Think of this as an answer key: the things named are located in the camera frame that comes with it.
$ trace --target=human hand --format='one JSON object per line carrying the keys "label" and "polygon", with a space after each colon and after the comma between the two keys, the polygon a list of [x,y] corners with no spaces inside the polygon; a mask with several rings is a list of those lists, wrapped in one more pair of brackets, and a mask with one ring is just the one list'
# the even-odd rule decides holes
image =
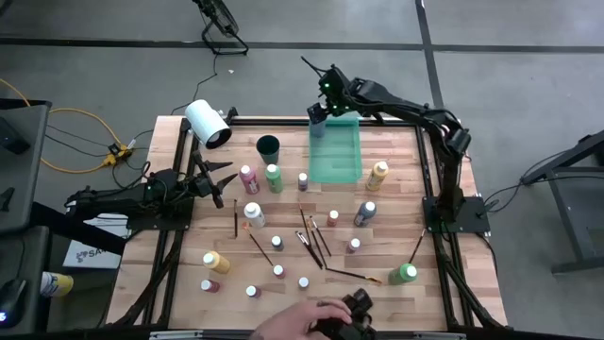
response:
{"label": "human hand", "polygon": [[338,299],[298,302],[262,322],[249,340],[327,340],[318,331],[309,332],[316,321],[339,318],[350,324],[350,309]]}

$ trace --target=wooden tabletop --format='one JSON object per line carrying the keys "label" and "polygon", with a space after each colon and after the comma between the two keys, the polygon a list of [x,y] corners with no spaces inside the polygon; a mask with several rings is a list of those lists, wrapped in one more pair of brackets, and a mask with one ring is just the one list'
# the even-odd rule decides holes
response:
{"label": "wooden tabletop", "polygon": [[[171,168],[181,117],[158,118],[148,160],[151,171]],[[298,210],[302,202],[305,215],[312,215],[323,232],[333,257],[327,257],[329,267],[374,276],[387,282],[388,272],[407,262],[424,228],[421,199],[425,195],[420,170],[419,151],[414,128],[361,127],[361,157],[363,178],[357,184],[321,184],[310,182],[307,192],[297,190],[297,176],[309,169],[309,133],[307,127],[233,127],[231,139],[223,146],[207,150],[200,146],[205,160],[233,162],[228,168],[211,173],[214,181],[235,174],[243,165],[255,167],[260,192],[247,195],[241,181],[235,178],[225,188],[225,207],[215,208],[210,197],[197,198],[191,228],[185,233],[180,256],[170,328],[189,329],[254,329],[264,319],[301,299],[342,298],[364,288],[374,301],[369,311],[373,326],[379,331],[439,331],[445,330],[445,315],[437,275],[434,247],[427,235],[419,247],[413,264],[418,268],[415,282],[378,286],[371,282],[320,270],[308,251],[294,234],[304,231]],[[258,138],[272,134],[279,138],[281,148],[278,165],[281,167],[284,190],[272,194],[263,175],[265,164],[257,153]],[[189,150],[192,136],[187,139]],[[428,157],[435,174],[431,150]],[[390,174],[380,191],[368,192],[364,182],[371,167],[386,161]],[[461,187],[467,196],[476,192],[472,169],[464,161]],[[248,202],[260,204],[266,216],[266,227],[252,229],[255,237],[275,264],[281,264],[286,278],[272,274],[272,267],[262,257],[248,235],[240,229],[234,238],[233,199],[238,200],[239,222],[246,221],[243,207]],[[352,220],[360,204],[376,202],[377,215],[368,228],[357,228]],[[327,227],[327,213],[340,213],[338,225]],[[122,316],[148,283],[158,233],[143,231],[127,245],[119,269],[109,309],[108,322]],[[270,240],[274,235],[283,239],[285,249],[276,252]],[[361,240],[355,254],[346,254],[346,243],[353,237]],[[506,323],[495,268],[489,249],[473,234],[460,234],[460,247],[465,277],[482,304],[492,316]],[[167,244],[166,253],[171,245]],[[228,274],[208,270],[202,263],[203,255],[215,250],[231,261]],[[306,291],[297,288],[300,277],[307,277]],[[218,293],[201,291],[200,282],[212,279],[221,283]],[[456,317],[462,322],[459,294],[452,288]],[[163,301],[164,283],[159,288],[155,318]],[[248,285],[262,290],[260,298],[245,294]]]}

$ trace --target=concrete floor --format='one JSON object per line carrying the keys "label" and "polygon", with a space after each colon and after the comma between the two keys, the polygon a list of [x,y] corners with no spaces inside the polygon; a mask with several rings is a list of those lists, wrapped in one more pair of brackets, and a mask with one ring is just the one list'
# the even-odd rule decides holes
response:
{"label": "concrete floor", "polygon": [[[602,46],[604,3],[598,0],[425,0],[433,43]],[[226,0],[242,37],[256,43],[422,43],[413,0]],[[0,34],[45,38],[197,41],[202,22],[185,0],[20,0],[0,18]],[[221,38],[214,33],[217,40]],[[336,63],[350,77],[367,77],[415,102],[432,102],[421,50],[253,49],[248,57],[219,58],[218,77],[199,96],[216,109],[240,114],[301,115],[316,100],[316,77],[299,56],[321,66]],[[194,85],[211,75],[206,49],[0,46],[0,77],[30,98],[54,107],[93,111],[123,141],[151,128],[191,99]],[[601,54],[434,54],[445,105],[471,129],[470,153],[484,196],[514,184],[534,162],[572,146],[604,127]],[[0,97],[14,94],[0,88]],[[109,135],[94,121],[56,114],[51,124],[101,142]],[[58,135],[98,153],[93,144]],[[140,143],[148,141],[141,138]],[[44,157],[70,168],[100,160],[47,141]],[[143,162],[144,150],[136,161]],[[124,168],[126,182],[136,173]],[[85,185],[113,188],[109,170],[64,175],[41,167],[36,199],[60,209]],[[604,271],[561,277],[553,264],[573,254],[546,186],[524,188],[510,207],[491,217],[499,283],[511,326],[518,330],[604,337]],[[56,270],[62,262],[56,243]],[[112,273],[96,273],[110,282]],[[96,288],[108,292],[109,288]],[[96,325],[107,293],[71,294],[55,304],[52,329]]]}

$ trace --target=purple paint bottle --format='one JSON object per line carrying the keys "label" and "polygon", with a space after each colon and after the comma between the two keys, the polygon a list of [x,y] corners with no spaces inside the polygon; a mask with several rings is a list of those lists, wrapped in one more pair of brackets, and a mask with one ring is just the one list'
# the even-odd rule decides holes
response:
{"label": "purple paint bottle", "polygon": [[242,166],[239,171],[239,178],[242,179],[245,191],[250,194],[257,194],[260,191],[260,186],[256,180],[256,171],[247,165]]}

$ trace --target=green tray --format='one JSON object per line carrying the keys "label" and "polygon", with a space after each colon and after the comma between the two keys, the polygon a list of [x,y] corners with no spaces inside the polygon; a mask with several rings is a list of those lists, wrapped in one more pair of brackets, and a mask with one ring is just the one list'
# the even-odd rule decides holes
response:
{"label": "green tray", "polygon": [[362,176],[359,120],[328,119],[323,137],[310,138],[310,180],[356,183]]}

